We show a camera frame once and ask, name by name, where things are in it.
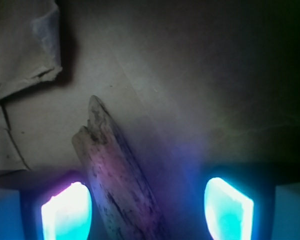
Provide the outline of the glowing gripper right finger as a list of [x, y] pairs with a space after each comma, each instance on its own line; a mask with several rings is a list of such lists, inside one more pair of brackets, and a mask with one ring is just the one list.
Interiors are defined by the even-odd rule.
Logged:
[[300, 240], [300, 182], [257, 186], [212, 177], [203, 206], [212, 240]]

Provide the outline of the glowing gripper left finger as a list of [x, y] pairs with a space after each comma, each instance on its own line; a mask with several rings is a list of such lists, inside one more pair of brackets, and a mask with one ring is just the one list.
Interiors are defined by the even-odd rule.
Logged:
[[0, 176], [0, 240], [86, 240], [93, 203], [78, 171]]

